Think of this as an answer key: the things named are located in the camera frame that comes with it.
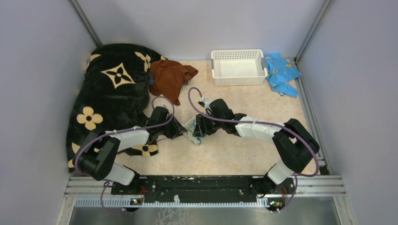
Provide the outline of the teal rabbit pattern towel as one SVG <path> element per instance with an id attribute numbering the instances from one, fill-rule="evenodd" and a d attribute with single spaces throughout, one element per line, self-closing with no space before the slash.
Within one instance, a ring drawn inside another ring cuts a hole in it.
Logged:
<path id="1" fill-rule="evenodd" d="M 183 127 L 187 130 L 187 132 L 183 133 L 183 136 L 193 143 L 196 146 L 202 144 L 203 137 L 194 136 L 194 131 L 196 127 L 196 116 L 193 116 L 190 120 L 183 124 Z"/>

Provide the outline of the white plastic basket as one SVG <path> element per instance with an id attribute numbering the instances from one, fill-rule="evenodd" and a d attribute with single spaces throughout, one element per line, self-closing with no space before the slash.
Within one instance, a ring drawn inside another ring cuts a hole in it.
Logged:
<path id="1" fill-rule="evenodd" d="M 261 85 L 268 76 L 260 49 L 214 50 L 211 66 L 215 86 Z"/>

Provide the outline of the brown towel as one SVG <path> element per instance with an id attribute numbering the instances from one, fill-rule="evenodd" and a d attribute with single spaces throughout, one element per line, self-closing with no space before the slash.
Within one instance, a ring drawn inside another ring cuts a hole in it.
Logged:
<path id="1" fill-rule="evenodd" d="M 178 98 L 183 85 L 187 84 L 198 72 L 196 68 L 177 61 L 155 61 L 150 66 L 154 83 L 149 87 L 149 91 L 154 96 L 163 95 L 174 105 L 180 105 Z"/>

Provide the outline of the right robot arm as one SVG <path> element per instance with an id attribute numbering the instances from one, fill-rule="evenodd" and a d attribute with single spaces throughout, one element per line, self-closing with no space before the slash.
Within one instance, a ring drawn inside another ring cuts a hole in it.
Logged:
<path id="1" fill-rule="evenodd" d="M 204 112 L 196 115 L 193 136 L 205 137 L 222 129 L 230 135 L 275 145 L 281 159 L 260 181 L 252 184 L 257 195 L 277 193 L 283 182 L 291 175 L 301 173 L 320 150 L 318 142 L 297 119 L 291 118 L 283 124 L 264 122 L 244 113 L 233 113 L 221 98 L 212 102 L 201 98 L 198 104 Z"/>

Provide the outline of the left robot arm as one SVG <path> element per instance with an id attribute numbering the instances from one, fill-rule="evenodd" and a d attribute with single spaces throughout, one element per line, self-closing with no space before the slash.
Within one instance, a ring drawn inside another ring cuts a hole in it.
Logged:
<path id="1" fill-rule="evenodd" d="M 96 181 L 110 181 L 122 185 L 129 194 L 140 190 L 139 174 L 115 162 L 117 154 L 136 146 L 150 147 L 160 135 L 174 139 L 186 133 L 168 109 L 154 108 L 146 127 L 134 126 L 123 130 L 91 131 L 72 160 L 75 169 Z"/>

